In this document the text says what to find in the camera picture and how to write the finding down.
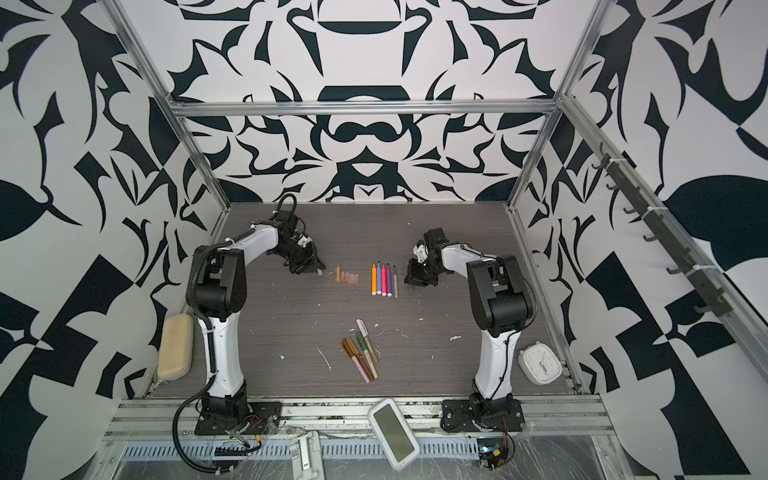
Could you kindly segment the purple highlighter pen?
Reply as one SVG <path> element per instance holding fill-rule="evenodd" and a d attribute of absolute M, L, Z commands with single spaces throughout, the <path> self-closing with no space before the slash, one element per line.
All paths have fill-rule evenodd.
<path fill-rule="evenodd" d="M 386 286 L 386 296 L 392 297 L 394 295 L 393 293 L 393 278 L 392 278 L 392 269 L 391 265 L 387 263 L 383 267 L 383 275 L 385 280 L 385 286 Z"/>

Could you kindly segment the pink red highlighter pen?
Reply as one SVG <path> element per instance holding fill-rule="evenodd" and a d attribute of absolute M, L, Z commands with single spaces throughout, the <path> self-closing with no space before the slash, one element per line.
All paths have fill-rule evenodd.
<path fill-rule="evenodd" d="M 380 282 L 379 286 L 381 289 L 381 295 L 384 297 L 387 297 L 389 295 L 389 282 L 388 282 L 388 271 L 387 266 L 382 263 L 380 265 Z"/>

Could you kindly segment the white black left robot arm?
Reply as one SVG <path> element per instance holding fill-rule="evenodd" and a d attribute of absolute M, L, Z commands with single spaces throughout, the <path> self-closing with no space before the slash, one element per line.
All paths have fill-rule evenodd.
<path fill-rule="evenodd" d="M 195 250 L 186 302 L 203 335 L 206 383 L 197 397 L 204 417 L 241 420 L 249 414 L 239 358 L 239 316 L 248 294 L 247 266 L 277 255 L 295 275 L 325 269 L 306 225 L 294 214 L 253 223 L 242 234 Z"/>

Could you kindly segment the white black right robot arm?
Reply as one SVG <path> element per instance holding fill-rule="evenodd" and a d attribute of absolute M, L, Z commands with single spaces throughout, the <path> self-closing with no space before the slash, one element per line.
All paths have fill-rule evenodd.
<path fill-rule="evenodd" d="M 436 228 L 427 231 L 414 246 L 405 282 L 436 286 L 442 274 L 459 274 L 467 280 L 471 313 L 481 331 L 471 411 L 477 418 L 502 412 L 513 400 L 511 373 L 516 344 L 535 317 L 536 304 L 519 262 L 514 256 L 493 255 L 451 242 Z"/>

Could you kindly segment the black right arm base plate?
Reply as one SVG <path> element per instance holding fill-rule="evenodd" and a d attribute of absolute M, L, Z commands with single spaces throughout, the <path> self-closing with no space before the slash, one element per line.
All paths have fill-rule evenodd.
<path fill-rule="evenodd" d="M 443 400 L 440 428 L 445 432 L 508 432 L 519 433 L 525 423 L 521 403 L 507 396 L 485 401 L 479 397 L 469 400 Z"/>

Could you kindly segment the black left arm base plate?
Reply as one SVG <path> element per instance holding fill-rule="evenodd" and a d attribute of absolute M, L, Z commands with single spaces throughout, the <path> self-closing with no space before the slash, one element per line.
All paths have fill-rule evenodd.
<path fill-rule="evenodd" d="M 283 404 L 279 401 L 248 402 L 244 409 L 226 413 L 204 411 L 194 429 L 197 436 L 221 436 L 230 433 L 260 435 L 281 422 Z"/>

